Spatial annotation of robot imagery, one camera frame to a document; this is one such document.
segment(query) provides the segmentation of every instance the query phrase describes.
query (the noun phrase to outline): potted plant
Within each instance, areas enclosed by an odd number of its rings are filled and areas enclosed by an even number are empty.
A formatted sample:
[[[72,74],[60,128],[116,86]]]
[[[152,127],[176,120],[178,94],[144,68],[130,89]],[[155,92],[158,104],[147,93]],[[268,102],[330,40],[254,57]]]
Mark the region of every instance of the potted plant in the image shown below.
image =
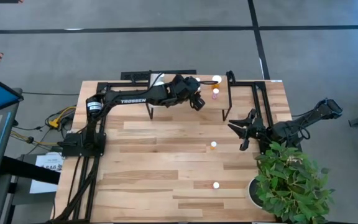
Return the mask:
[[[299,224],[325,223],[328,201],[334,190],[323,189],[327,182],[327,168],[318,169],[316,161],[310,162],[306,154],[294,147],[277,142],[270,150],[255,158],[259,175],[257,186],[250,194],[258,198],[262,208],[274,214],[278,221]]]

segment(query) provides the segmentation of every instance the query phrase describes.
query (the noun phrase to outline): white cap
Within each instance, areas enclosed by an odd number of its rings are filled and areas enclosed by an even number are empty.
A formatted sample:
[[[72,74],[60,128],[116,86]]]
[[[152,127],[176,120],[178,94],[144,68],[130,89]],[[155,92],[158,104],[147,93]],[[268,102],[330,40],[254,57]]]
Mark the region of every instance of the white cap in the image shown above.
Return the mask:
[[[219,183],[218,183],[218,182],[214,182],[213,187],[214,187],[214,189],[218,189],[218,188],[219,188]]]
[[[164,85],[164,82],[156,82],[156,83],[154,84],[154,86],[157,86],[157,85]]]
[[[222,81],[222,77],[220,75],[214,75],[212,77],[212,81],[217,81],[218,83],[220,83]]]

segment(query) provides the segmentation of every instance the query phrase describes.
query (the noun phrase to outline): wooden tabletop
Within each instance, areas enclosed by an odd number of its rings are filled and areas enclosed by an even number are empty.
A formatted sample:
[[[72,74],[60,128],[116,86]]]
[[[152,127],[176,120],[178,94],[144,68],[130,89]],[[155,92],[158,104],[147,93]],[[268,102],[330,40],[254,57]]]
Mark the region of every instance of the wooden tabletop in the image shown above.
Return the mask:
[[[74,131],[85,125],[85,99],[95,94],[97,82],[82,84]],[[266,86],[274,122],[291,119],[283,83],[266,81]],[[251,88],[231,87],[231,95],[232,110],[227,120],[244,119],[254,107]],[[259,99],[267,125],[261,93]],[[258,173],[254,160],[259,154],[257,142],[251,140],[248,150],[241,152],[241,140],[228,128],[227,121],[222,121],[221,110],[195,111],[183,105],[155,108],[153,120],[144,104],[111,110],[91,222],[274,221],[273,215],[253,205],[247,192]],[[216,149],[210,149],[211,141],[217,142]],[[63,164],[56,194],[57,214],[66,207],[76,160],[71,157]],[[220,188],[213,189],[213,182],[219,182]],[[87,193],[83,198],[80,218],[85,214]]]

